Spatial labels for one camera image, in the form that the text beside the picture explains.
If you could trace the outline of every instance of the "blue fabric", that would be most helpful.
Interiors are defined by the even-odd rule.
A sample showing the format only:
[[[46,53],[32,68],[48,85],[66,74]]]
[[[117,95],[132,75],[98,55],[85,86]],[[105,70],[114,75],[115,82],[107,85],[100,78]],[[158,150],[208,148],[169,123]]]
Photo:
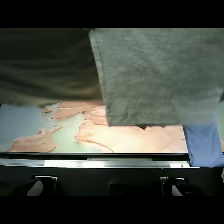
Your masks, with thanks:
[[[184,125],[183,128],[192,166],[224,166],[215,116],[209,125]]]

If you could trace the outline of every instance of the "olive green fabric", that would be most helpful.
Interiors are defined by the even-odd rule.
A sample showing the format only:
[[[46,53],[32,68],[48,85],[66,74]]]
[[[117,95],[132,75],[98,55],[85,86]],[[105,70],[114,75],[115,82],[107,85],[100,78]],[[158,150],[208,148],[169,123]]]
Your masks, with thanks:
[[[223,28],[95,28],[110,125],[201,124],[224,87]]]
[[[0,29],[0,102],[101,99],[88,31]]]

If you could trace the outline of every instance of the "fabric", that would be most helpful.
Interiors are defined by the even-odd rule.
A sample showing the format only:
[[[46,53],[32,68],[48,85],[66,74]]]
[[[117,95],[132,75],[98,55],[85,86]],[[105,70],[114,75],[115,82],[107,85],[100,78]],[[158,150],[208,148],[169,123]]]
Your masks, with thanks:
[[[95,28],[109,125],[209,123],[224,87],[223,28]]]
[[[185,125],[183,128],[192,166],[224,166],[215,116],[208,125]]]
[[[0,102],[46,105],[102,99],[88,32],[0,29]]]

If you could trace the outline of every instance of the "silver strip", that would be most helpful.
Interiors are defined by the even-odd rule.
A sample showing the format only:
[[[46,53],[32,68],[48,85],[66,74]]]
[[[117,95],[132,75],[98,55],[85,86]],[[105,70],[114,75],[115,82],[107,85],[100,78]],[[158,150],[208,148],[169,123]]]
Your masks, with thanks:
[[[52,168],[191,168],[187,161],[152,161],[142,159],[112,160],[22,160],[0,159],[3,166]]]

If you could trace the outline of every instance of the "gray fabric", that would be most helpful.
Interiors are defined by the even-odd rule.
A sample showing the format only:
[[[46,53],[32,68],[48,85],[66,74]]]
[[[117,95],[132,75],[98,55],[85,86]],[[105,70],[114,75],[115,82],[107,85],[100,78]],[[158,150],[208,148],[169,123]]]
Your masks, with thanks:
[[[0,103],[101,99],[88,31],[0,29]]]
[[[224,87],[223,28],[96,28],[110,125],[208,123]]]

